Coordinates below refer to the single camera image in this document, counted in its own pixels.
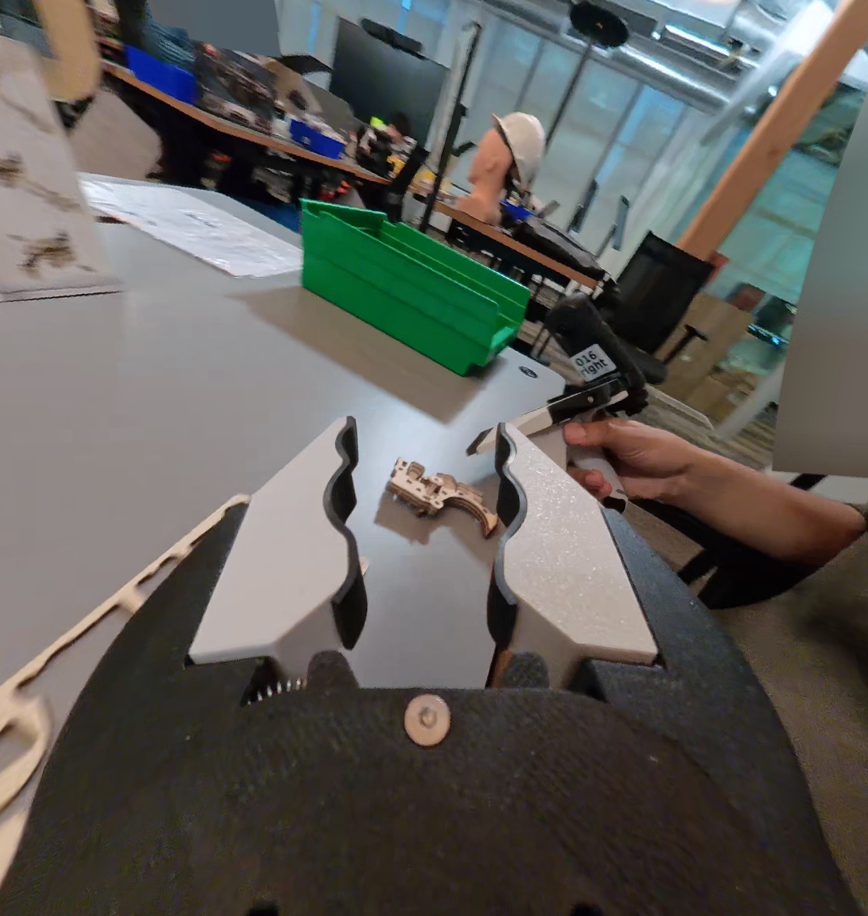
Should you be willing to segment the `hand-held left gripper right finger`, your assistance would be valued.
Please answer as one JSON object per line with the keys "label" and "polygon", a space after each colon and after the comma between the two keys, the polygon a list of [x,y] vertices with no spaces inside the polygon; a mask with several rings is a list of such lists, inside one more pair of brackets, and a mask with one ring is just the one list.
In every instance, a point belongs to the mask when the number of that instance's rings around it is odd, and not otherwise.
{"label": "hand-held left gripper right finger", "polygon": [[548,686],[582,664],[659,655],[603,507],[516,426],[496,427],[498,542],[487,598],[496,654],[537,656]]}

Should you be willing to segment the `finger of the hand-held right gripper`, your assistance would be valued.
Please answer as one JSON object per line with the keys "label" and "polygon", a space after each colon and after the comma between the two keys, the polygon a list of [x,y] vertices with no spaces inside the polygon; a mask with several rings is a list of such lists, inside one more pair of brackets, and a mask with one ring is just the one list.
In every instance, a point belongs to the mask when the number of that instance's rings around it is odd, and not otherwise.
{"label": "finger of the hand-held right gripper", "polygon": [[591,410],[615,405],[627,399],[629,395],[629,389],[625,385],[578,387],[562,396],[550,399],[548,414],[551,416],[579,416]]}
{"label": "finger of the hand-held right gripper", "polygon": [[[564,402],[550,402],[545,406],[531,410],[518,418],[505,421],[505,426],[513,426],[525,437],[531,437],[546,429],[560,425],[574,415],[574,407]],[[484,453],[496,448],[498,426],[483,430],[468,446],[468,454]]]}

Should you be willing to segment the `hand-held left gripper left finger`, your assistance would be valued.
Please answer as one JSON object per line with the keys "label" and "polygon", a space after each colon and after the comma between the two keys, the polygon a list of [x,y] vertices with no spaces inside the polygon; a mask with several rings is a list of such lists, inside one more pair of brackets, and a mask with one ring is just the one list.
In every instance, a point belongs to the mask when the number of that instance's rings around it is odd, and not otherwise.
{"label": "hand-held left gripper left finger", "polygon": [[357,423],[337,418],[250,498],[188,657],[196,666],[269,661],[284,681],[313,657],[351,650],[368,598],[348,522]]}

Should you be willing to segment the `wooden puzzle model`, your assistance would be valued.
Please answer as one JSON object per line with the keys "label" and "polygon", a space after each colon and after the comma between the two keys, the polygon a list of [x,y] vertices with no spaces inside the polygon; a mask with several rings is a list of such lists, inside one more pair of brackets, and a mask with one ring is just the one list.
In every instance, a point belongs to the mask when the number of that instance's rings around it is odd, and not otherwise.
{"label": "wooden puzzle model", "polygon": [[420,518],[437,517],[445,509],[462,510],[479,524],[485,539],[492,537],[499,523],[481,491],[452,475],[428,475],[422,464],[402,458],[394,463],[385,492],[414,508]]}

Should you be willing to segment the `person's right forearm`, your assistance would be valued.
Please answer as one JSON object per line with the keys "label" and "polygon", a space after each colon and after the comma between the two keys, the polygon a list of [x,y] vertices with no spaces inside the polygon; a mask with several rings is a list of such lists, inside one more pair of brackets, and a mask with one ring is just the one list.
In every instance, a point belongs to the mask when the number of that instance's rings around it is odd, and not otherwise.
{"label": "person's right forearm", "polygon": [[687,456],[673,504],[773,559],[818,568],[866,531],[854,507],[697,447]]}

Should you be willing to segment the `person's right hand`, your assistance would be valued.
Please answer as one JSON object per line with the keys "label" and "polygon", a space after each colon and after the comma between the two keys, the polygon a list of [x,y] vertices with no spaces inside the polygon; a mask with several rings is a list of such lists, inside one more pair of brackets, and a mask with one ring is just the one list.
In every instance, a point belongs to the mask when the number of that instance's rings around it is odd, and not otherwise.
{"label": "person's right hand", "polygon": [[572,421],[563,438],[570,447],[603,452],[630,499],[675,502],[707,456],[674,433],[631,419]]}

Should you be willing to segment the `black case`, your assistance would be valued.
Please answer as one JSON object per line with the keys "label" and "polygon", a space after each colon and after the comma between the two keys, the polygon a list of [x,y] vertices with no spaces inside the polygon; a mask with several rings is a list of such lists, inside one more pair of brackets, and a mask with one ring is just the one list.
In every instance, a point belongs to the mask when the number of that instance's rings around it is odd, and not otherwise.
{"label": "black case", "polygon": [[552,223],[536,215],[515,223],[510,235],[524,246],[574,269],[594,281],[606,281],[608,273],[598,259]]}

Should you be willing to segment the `black office chair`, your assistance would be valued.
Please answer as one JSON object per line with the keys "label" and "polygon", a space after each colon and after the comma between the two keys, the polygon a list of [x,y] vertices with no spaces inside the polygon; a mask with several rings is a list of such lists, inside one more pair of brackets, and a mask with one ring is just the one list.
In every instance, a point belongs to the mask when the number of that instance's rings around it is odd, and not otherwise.
{"label": "black office chair", "polygon": [[619,275],[606,320],[648,384],[664,384],[677,356],[708,340],[687,316],[712,273],[712,263],[649,232]]}

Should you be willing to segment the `cardboard box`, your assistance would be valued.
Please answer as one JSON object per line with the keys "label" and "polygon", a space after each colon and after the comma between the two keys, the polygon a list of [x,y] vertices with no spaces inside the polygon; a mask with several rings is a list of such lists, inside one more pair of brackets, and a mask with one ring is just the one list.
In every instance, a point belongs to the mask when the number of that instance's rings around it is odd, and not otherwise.
{"label": "cardboard box", "polygon": [[662,390],[718,425],[750,395],[759,375],[729,357],[747,333],[752,316],[708,293],[692,301],[680,327],[661,346],[670,358]]}

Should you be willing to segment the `long wooden workbench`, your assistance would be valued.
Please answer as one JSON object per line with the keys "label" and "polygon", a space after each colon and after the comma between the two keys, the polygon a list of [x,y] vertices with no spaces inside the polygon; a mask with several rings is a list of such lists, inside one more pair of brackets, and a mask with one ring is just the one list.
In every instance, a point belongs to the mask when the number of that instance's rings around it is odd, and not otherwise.
{"label": "long wooden workbench", "polygon": [[[272,150],[295,159],[307,161],[317,166],[333,169],[341,173],[347,173],[353,176],[354,180],[361,181],[365,184],[378,185],[383,189],[390,189],[390,186],[392,185],[392,181],[388,180],[386,177],[375,175],[367,169],[358,166],[348,156],[342,156],[340,158],[323,156],[319,153],[305,149],[304,147],[289,140],[285,140],[274,135],[261,134],[240,124],[234,123],[234,121],[229,121],[214,114],[208,113],[195,105],[184,103],[179,99],[170,96],[169,94],[165,94],[160,89],[141,81],[130,71],[130,69],[117,63],[102,61],[101,66],[103,72],[107,75],[120,80],[122,83],[131,86],[136,90],[139,90],[147,97],[165,104],[173,110],[178,111],[181,114],[193,119],[194,121],[206,125],[211,130],[220,132],[223,135],[232,136],[250,144],[258,145],[265,149]],[[570,281],[589,288],[595,287],[599,281],[611,280],[611,276],[598,266],[590,268],[588,271],[584,272],[582,270],[578,270],[572,268],[571,266],[565,265],[555,258],[550,258],[549,256],[540,253],[536,249],[533,249],[531,246],[527,246],[520,242],[502,228],[477,220],[473,216],[458,210],[455,206],[452,206],[446,200],[440,200],[439,195],[435,196],[435,200],[433,202],[433,209],[436,212],[448,216],[452,220],[467,226],[480,235],[484,235],[492,239],[496,244],[500,246],[504,246],[507,249],[517,252],[521,257],[541,265],[544,271],[553,271],[566,277]]]}

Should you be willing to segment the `mannequin head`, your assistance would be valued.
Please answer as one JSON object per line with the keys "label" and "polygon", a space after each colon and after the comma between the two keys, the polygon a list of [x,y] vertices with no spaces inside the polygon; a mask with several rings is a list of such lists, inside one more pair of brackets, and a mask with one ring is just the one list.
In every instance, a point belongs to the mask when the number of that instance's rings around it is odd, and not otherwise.
{"label": "mannequin head", "polygon": [[501,131],[492,127],[477,145],[468,173],[469,193],[459,200],[463,212],[492,226],[501,221],[500,201],[506,180],[513,174],[515,161]]}

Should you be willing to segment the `white hard hat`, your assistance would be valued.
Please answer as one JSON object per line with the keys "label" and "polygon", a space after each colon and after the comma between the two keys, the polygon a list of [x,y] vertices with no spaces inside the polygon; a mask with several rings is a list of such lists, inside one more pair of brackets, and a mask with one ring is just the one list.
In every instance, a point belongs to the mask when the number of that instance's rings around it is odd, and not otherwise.
{"label": "white hard hat", "polygon": [[511,156],[511,174],[515,186],[530,191],[545,153],[545,131],[533,115],[513,112],[504,116],[492,114],[494,128]]}

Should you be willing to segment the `green plastic bin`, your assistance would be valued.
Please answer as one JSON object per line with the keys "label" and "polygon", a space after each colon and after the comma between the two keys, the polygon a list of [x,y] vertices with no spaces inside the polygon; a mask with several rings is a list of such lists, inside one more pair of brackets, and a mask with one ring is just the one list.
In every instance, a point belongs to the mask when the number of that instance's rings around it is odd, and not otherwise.
{"label": "green plastic bin", "polygon": [[302,286],[457,375],[517,337],[527,287],[382,212],[301,200]]}

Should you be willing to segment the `tall black pole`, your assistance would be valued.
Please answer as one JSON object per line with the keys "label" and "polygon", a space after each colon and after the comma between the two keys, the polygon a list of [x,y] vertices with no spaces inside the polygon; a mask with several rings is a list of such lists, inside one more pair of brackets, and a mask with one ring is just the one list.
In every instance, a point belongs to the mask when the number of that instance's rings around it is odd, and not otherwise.
{"label": "tall black pole", "polygon": [[482,24],[472,19],[460,29],[454,47],[450,73],[441,93],[439,102],[440,114],[433,125],[430,156],[428,163],[434,165],[435,175],[431,183],[422,214],[419,231],[426,235],[436,204],[440,199],[440,190],[451,161],[457,134],[465,116],[463,96],[469,81],[470,73],[480,38]]}

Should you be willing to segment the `wooden support beam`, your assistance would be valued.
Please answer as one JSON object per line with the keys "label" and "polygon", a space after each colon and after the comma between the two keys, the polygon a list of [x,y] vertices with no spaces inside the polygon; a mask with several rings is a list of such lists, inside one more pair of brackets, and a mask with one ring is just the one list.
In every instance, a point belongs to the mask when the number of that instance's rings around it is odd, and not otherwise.
{"label": "wooden support beam", "polygon": [[841,2],[680,236],[680,250],[703,261],[717,252],[867,41],[868,1]]}

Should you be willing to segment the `olive green shirt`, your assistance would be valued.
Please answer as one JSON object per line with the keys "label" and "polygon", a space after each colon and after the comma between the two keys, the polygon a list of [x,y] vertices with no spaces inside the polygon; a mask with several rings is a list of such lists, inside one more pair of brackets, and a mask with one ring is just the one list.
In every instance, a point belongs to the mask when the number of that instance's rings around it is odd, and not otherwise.
{"label": "olive green shirt", "polygon": [[820,570],[716,616],[770,697],[868,914],[868,505],[862,511],[863,535]]}

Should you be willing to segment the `black pole with round disc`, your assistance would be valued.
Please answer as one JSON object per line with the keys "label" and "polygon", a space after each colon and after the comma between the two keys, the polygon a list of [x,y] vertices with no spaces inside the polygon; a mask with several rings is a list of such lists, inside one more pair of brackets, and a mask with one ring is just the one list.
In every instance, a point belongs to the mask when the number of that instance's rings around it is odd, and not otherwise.
{"label": "black pole with round disc", "polygon": [[584,37],[585,43],[549,125],[545,139],[546,149],[550,148],[554,140],[591,53],[596,49],[618,49],[625,45],[630,37],[629,28],[622,17],[600,6],[597,2],[572,3],[569,9],[569,21],[574,30]]}

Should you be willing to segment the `black monitor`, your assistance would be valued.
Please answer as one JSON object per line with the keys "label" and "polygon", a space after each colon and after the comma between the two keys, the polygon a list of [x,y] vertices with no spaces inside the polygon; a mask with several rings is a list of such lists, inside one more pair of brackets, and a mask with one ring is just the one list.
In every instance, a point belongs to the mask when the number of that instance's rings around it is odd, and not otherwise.
{"label": "black monitor", "polygon": [[359,121],[391,123],[404,115],[408,136],[425,145],[449,75],[448,67],[339,18],[328,91],[346,102]]}

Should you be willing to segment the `blue plastic bin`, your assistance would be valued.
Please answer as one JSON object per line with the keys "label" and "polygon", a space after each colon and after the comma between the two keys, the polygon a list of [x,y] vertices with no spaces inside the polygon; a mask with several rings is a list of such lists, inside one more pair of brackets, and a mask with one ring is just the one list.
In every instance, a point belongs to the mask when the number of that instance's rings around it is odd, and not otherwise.
{"label": "blue plastic bin", "polygon": [[329,125],[315,118],[300,118],[291,115],[289,118],[289,137],[291,142],[301,148],[325,156],[339,159],[347,145],[345,137]]}
{"label": "blue plastic bin", "polygon": [[124,46],[130,72],[141,82],[185,104],[196,104],[199,98],[194,73],[173,63],[161,61],[130,45]]}

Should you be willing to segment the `white instruction sheet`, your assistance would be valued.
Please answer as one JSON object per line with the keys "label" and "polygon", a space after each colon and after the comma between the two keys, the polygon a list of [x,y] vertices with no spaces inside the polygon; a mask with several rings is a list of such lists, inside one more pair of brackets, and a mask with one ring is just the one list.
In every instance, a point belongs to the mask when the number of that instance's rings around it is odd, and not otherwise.
{"label": "white instruction sheet", "polygon": [[302,250],[187,191],[103,176],[79,178],[90,207],[238,279],[298,273]]}

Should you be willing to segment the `dark printed carton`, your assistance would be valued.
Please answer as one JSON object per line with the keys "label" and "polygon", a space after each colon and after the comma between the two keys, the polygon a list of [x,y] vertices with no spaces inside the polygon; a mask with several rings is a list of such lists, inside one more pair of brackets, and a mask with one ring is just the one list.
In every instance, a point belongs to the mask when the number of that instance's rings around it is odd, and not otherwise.
{"label": "dark printed carton", "polygon": [[258,62],[211,43],[193,41],[197,106],[264,135],[273,133],[276,89],[273,75]]}

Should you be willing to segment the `wooden puzzle sheet frame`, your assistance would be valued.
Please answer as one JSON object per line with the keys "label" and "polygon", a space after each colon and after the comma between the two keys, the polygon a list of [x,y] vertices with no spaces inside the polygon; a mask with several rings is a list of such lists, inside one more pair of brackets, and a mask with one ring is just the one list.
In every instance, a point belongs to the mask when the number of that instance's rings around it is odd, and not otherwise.
{"label": "wooden puzzle sheet frame", "polygon": [[248,495],[229,499],[0,685],[0,739],[14,731],[28,740],[27,750],[0,771],[0,813],[28,785],[51,748],[52,718],[48,704],[40,696],[24,693],[25,687],[36,681],[54,658],[84,638],[112,612],[136,614],[147,601],[143,584],[166,565],[182,562],[231,509],[245,507],[251,499]]}

